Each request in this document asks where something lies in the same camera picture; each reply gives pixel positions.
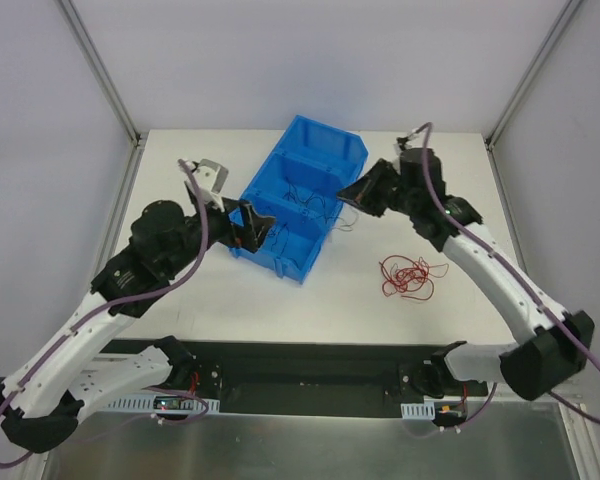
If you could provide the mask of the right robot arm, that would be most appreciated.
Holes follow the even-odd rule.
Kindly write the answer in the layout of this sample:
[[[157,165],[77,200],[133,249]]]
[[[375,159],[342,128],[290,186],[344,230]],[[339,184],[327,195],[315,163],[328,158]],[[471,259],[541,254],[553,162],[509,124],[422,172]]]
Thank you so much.
[[[337,197],[374,217],[387,210],[406,215],[419,236],[469,276],[510,330],[510,344],[457,341],[435,352],[426,372],[437,392],[495,382],[532,401],[584,369],[587,360],[577,346],[590,346],[593,320],[583,311],[568,312],[511,265],[473,206],[447,194],[432,150],[407,149],[395,163],[380,159]]]

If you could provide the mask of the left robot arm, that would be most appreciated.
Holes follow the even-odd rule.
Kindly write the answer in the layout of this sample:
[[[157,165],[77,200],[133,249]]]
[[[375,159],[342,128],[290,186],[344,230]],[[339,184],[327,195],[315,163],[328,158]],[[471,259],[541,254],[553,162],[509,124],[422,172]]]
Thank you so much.
[[[28,452],[48,452],[78,425],[116,398],[158,387],[187,390],[196,370],[191,353],[174,336],[103,372],[84,368],[115,336],[141,318],[159,299],[186,282],[215,243],[255,253],[274,226],[246,201],[229,211],[207,204],[187,216],[173,201],[146,206],[131,225],[128,245],[92,280],[67,323],[20,370],[0,377],[0,429]]]

